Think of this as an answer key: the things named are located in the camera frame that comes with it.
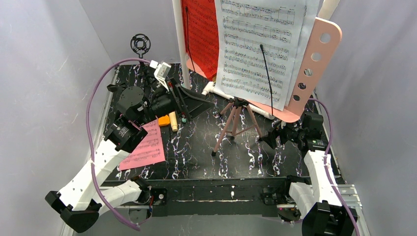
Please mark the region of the pink sheet music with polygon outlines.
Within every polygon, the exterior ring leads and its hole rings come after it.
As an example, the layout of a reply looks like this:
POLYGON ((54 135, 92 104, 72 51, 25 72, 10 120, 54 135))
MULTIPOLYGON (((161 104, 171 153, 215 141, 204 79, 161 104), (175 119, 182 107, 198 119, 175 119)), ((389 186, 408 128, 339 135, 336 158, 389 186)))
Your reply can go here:
POLYGON ((165 161, 164 146, 158 121, 154 120, 144 125, 143 128, 148 134, 134 151, 119 164, 121 171, 165 161))

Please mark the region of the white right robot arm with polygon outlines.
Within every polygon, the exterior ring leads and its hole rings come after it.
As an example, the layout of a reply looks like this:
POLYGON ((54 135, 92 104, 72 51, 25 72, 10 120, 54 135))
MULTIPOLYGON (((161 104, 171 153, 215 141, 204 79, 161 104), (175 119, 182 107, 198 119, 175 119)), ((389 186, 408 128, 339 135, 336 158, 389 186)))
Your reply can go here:
POLYGON ((323 139, 323 116, 305 112, 301 126, 278 122, 260 141, 271 148, 288 141, 297 145, 308 168, 310 182, 287 177, 286 195, 300 212, 304 236, 360 235, 355 209, 348 207, 336 183, 329 153, 330 141, 323 139))

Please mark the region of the black tripod shock mount stand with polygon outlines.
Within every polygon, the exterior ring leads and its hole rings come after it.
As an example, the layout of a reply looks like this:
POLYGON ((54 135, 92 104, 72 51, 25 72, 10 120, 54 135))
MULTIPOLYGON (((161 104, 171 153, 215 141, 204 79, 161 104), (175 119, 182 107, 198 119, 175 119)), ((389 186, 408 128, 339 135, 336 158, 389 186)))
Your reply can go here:
MULTIPOLYGON (((131 50, 138 55, 140 59, 150 50, 150 39, 142 33, 134 35, 130 40, 131 50)), ((148 66, 144 62, 140 62, 140 72, 142 74, 144 86, 151 86, 155 78, 149 74, 148 66)))

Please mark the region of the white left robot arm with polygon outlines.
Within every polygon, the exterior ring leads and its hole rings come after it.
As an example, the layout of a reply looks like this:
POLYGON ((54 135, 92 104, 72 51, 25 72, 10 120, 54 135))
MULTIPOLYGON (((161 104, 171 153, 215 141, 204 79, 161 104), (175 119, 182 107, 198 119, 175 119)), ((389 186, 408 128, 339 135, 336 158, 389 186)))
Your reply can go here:
POLYGON ((100 190, 113 170, 150 136, 145 124, 171 112, 192 120, 214 106, 203 94, 175 83, 159 87, 152 99, 147 99, 140 87, 109 85, 108 90, 120 91, 116 104, 119 117, 109 126, 98 147, 92 148, 90 160, 77 175, 65 187, 50 191, 45 197, 64 223, 78 233, 91 228, 105 212, 125 203, 154 203, 154 191, 139 177, 100 190))

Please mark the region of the pink music stand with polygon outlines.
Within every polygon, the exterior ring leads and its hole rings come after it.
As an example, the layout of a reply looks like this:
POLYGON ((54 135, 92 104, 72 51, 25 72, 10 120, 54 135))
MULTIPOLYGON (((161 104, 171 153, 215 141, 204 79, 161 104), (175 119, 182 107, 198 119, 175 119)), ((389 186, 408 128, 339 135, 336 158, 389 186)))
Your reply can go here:
POLYGON ((187 51, 215 88, 296 121, 336 45, 321 41, 340 28, 321 18, 280 18, 252 13, 198 20, 184 26, 187 51))

